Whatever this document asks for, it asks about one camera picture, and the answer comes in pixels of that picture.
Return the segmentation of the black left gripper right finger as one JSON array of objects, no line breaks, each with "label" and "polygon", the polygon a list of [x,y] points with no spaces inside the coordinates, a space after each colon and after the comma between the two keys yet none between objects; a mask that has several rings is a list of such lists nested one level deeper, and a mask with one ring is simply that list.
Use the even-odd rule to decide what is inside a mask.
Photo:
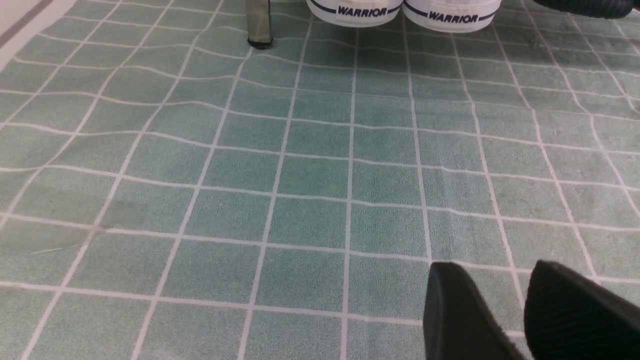
[{"label": "black left gripper right finger", "polygon": [[551,260],[532,270],[524,310],[535,360],[637,360],[640,309]]}]

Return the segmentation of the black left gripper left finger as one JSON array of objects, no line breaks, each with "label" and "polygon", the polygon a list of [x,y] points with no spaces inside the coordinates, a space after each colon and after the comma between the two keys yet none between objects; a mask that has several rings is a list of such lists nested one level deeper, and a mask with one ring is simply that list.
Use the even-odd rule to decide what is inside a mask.
[{"label": "black left gripper left finger", "polygon": [[430,265],[423,309],[428,360],[523,360],[475,282],[454,262]]}]

